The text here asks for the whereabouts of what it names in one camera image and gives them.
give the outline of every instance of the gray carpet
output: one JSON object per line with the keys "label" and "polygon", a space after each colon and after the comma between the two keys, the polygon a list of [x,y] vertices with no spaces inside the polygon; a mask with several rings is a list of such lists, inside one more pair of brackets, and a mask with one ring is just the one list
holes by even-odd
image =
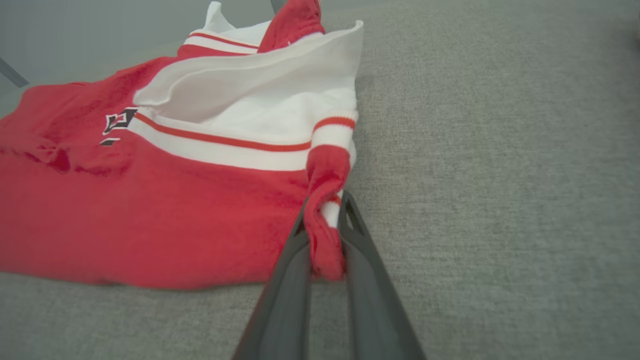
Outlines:
{"label": "gray carpet", "polygon": [[[636,1],[429,0],[365,22],[358,201],[437,359],[640,357]],[[193,293],[0,275],[1,359],[229,359],[261,286]],[[347,359],[343,284],[311,359]]]}

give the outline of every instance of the gray wall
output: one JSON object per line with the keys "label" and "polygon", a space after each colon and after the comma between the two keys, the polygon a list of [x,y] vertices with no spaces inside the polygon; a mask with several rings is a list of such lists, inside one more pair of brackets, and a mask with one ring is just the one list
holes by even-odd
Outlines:
{"label": "gray wall", "polygon": [[[273,17],[270,0],[219,0],[233,25]],[[340,11],[392,0],[323,0]],[[0,57],[30,83],[184,40],[210,0],[0,0]]]}
{"label": "gray wall", "polygon": [[15,87],[15,85],[11,81],[9,81],[9,79],[0,75],[0,97],[9,94],[15,89],[17,89],[17,87]]}

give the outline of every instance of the striped trim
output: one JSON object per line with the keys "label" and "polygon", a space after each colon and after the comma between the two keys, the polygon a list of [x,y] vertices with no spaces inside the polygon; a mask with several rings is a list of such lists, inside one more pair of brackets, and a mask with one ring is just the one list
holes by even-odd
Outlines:
{"label": "striped trim", "polygon": [[195,45],[238,55],[258,52],[256,45],[238,42],[216,33],[193,32],[187,37],[183,45]]}
{"label": "striped trim", "polygon": [[[181,158],[267,171],[300,171],[307,167],[308,149],[295,151],[290,148],[289,151],[274,152],[256,149],[260,146],[237,146],[237,143],[228,141],[234,139],[220,136],[209,137],[206,134],[182,130],[175,131],[176,129],[158,126],[158,124],[148,121],[148,118],[143,119],[143,117],[136,115],[131,120],[128,130],[141,136],[157,148]],[[238,143],[241,145],[256,144],[244,140],[238,140]]]}
{"label": "striped trim", "polygon": [[314,127],[311,148],[333,145],[349,151],[356,122],[347,117],[330,117],[319,121]]}
{"label": "striped trim", "polygon": [[219,42],[224,42],[225,44],[229,44],[229,45],[248,47],[249,49],[256,49],[256,50],[258,49],[256,45],[244,44],[238,41],[229,40],[217,34],[211,35],[211,34],[205,34],[205,33],[191,33],[187,38],[190,38],[190,37],[203,37],[203,38],[208,38],[208,39],[219,41]]}
{"label": "striped trim", "polygon": [[350,127],[351,129],[356,128],[356,122],[353,119],[348,117],[328,117],[326,119],[320,120],[316,126],[314,126],[314,131],[318,130],[319,127],[323,127],[325,125],[342,125],[346,127]]}
{"label": "striped trim", "polygon": [[214,143],[220,143],[224,145],[246,147],[249,149],[271,151],[271,152],[302,151],[302,150],[308,150],[311,148],[311,142],[299,143],[294,145],[273,145],[269,143],[252,142],[248,140],[240,140],[240,139],[234,139],[234,138],[227,138],[224,136],[216,136],[216,135],[209,135],[209,134],[203,134],[203,133],[195,133],[192,131],[174,129],[172,127],[160,125],[157,122],[154,122],[150,118],[140,113],[137,113],[135,117],[138,120],[152,127],[154,130],[159,131],[161,133],[165,133],[173,136],[179,136],[181,138],[200,140],[203,142],[214,142]]}
{"label": "striped trim", "polygon": [[[327,118],[317,123],[312,141],[277,144],[177,129],[159,124],[153,120],[153,113],[147,112],[145,115],[142,112],[146,111],[140,108],[126,129],[163,151],[206,163],[272,171],[305,170],[309,151],[318,144],[332,144],[348,150],[351,145],[352,127],[355,126],[355,121],[351,119]],[[340,208],[340,194],[328,202]]]}

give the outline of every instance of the garment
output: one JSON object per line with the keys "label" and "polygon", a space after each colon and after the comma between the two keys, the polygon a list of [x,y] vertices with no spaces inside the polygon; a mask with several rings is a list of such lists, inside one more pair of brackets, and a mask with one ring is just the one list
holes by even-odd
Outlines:
{"label": "garment", "polygon": [[0,120],[0,271],[175,289],[265,281],[308,198],[314,271],[342,277],[362,23],[325,35],[318,3],[290,0],[236,29],[220,7],[176,57],[31,88]]}

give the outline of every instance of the black logo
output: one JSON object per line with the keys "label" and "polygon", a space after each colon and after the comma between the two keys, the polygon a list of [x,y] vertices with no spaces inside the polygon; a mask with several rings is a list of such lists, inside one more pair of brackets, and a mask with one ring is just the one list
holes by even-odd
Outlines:
{"label": "black logo", "polygon": [[[119,114],[107,115],[107,127],[104,129],[102,134],[107,135],[112,130],[126,129],[131,123],[131,120],[133,120],[133,116],[135,116],[136,112],[138,112],[137,108],[126,108]],[[100,142],[100,145],[112,146],[119,139],[120,138],[106,138]]]}

